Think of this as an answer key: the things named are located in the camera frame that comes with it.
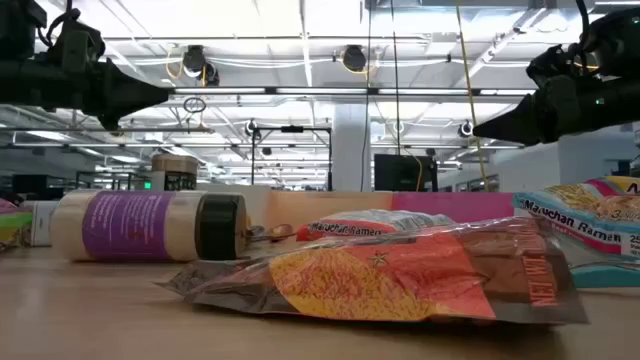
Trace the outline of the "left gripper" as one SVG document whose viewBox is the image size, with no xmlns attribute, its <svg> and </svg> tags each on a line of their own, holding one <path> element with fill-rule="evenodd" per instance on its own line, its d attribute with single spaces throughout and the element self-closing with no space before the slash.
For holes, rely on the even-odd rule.
<svg viewBox="0 0 640 360">
<path fill-rule="evenodd" d="M 85 61 L 60 66 L 36 60 L 0 61 L 0 104 L 68 108 L 99 116 L 107 131 L 119 120 L 169 99 L 167 88 L 124 74 L 111 59 L 102 65 Z"/>
</svg>

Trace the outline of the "black metal rig frame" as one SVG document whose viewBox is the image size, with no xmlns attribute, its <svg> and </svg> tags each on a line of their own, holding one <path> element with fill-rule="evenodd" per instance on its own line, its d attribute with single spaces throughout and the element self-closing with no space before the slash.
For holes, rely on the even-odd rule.
<svg viewBox="0 0 640 360">
<path fill-rule="evenodd" d="M 328 148 L 328 175 L 327 175 L 327 190 L 333 191 L 333 140 L 332 140 L 332 129 L 330 127 L 316 127 L 316 126 L 300 126 L 300 125 L 285 125 L 285 126 L 276 126 L 276 127 L 262 127 L 257 126 L 254 121 L 251 121 L 250 124 L 253 126 L 253 131 L 251 133 L 251 177 L 250 184 L 255 184 L 255 170 L 256 170 L 256 136 L 261 131 L 266 131 L 266 134 L 262 136 L 262 140 L 266 140 L 269 135 L 273 132 L 280 133 L 304 133 L 311 132 L 316 137 L 321 139 L 319 133 L 326 132 L 328 136 L 328 142 L 323 142 L 323 144 Z"/>
</svg>

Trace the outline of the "blue ramen pack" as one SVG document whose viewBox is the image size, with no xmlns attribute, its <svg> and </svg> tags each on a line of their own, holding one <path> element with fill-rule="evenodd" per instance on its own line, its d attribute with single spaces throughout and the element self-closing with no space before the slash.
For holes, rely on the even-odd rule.
<svg viewBox="0 0 640 360">
<path fill-rule="evenodd" d="M 640 178 L 606 176 L 513 195 L 513 206 L 589 249 L 640 262 Z"/>
</svg>

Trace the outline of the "black monitor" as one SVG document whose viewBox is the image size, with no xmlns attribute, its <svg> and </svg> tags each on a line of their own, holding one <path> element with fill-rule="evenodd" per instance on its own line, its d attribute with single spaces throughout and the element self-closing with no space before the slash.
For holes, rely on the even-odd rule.
<svg viewBox="0 0 640 360">
<path fill-rule="evenodd" d="M 438 166 L 432 157 L 375 154 L 373 162 L 376 191 L 438 191 Z"/>
</svg>

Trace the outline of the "white building column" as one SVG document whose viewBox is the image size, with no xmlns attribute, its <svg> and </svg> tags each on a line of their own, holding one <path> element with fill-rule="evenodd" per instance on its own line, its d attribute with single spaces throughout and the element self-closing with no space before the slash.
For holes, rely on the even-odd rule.
<svg viewBox="0 0 640 360">
<path fill-rule="evenodd" d="M 332 124 L 332 181 L 336 191 L 371 190 L 370 123 L 365 104 L 335 106 Z"/>
</svg>

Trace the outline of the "orange ramen pack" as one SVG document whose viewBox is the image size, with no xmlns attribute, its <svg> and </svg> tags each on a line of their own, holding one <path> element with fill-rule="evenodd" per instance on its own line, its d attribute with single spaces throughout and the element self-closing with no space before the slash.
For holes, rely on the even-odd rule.
<svg viewBox="0 0 640 360">
<path fill-rule="evenodd" d="M 454 224 L 454 221 L 443 214 L 430 215 L 406 210 L 368 209 L 335 213 L 312 221 L 298 229 L 296 240 L 308 242 L 324 237 L 377 236 L 384 233 L 451 224 Z"/>
</svg>

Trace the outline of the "pink plastic bin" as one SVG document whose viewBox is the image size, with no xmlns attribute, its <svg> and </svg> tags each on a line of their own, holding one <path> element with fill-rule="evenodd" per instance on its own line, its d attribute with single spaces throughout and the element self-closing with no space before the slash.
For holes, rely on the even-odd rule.
<svg viewBox="0 0 640 360">
<path fill-rule="evenodd" d="M 443 214 L 458 223 L 514 215 L 512 194 L 497 192 L 399 192 L 393 194 L 391 209 Z"/>
</svg>

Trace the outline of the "orange plastic bin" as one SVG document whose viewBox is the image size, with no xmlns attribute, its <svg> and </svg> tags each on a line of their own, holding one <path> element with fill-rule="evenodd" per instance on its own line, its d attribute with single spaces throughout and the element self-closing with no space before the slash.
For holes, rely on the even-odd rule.
<svg viewBox="0 0 640 360">
<path fill-rule="evenodd" d="M 265 224 L 272 227 L 300 226 L 339 212 L 368 209 L 389 210 L 392 195 L 382 192 L 285 192 L 273 191 L 265 211 Z"/>
</svg>

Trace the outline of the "green and red ramen pack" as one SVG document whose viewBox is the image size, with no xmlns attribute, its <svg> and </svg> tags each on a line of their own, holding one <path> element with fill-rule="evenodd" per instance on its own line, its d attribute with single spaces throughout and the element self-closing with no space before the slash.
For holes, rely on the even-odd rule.
<svg viewBox="0 0 640 360">
<path fill-rule="evenodd" d="M 0 253 L 31 243 L 32 210 L 0 199 Z"/>
</svg>

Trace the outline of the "taco mix packet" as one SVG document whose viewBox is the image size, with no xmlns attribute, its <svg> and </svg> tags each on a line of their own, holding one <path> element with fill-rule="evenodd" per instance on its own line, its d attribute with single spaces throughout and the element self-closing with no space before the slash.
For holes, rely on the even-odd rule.
<svg viewBox="0 0 640 360">
<path fill-rule="evenodd" d="M 536 220 L 325 238 L 240 261 L 195 261 L 165 283 L 187 302 L 346 321 L 581 324 L 567 260 Z"/>
</svg>

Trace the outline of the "purple label spice bottle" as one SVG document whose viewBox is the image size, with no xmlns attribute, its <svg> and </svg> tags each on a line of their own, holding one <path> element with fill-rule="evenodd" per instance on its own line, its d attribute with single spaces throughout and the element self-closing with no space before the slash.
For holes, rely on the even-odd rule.
<svg viewBox="0 0 640 360">
<path fill-rule="evenodd" d="M 81 189 L 60 200 L 49 236 L 71 261 L 234 260 L 247 225 L 239 193 Z"/>
</svg>

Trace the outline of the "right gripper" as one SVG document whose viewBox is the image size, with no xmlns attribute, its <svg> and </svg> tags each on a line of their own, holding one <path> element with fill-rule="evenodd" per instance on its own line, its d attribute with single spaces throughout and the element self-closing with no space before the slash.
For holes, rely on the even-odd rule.
<svg viewBox="0 0 640 360">
<path fill-rule="evenodd" d="M 476 137 L 534 146 L 640 121 L 640 78 L 545 81 L 517 106 L 473 128 Z"/>
</svg>

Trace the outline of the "spoon with brown bowl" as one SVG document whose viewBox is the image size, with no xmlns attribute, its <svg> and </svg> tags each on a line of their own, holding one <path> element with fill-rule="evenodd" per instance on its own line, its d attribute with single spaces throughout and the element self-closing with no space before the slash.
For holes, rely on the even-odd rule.
<svg viewBox="0 0 640 360">
<path fill-rule="evenodd" d="M 294 228 L 289 224 L 279 224 L 267 231 L 269 241 L 280 242 L 296 234 Z"/>
</svg>

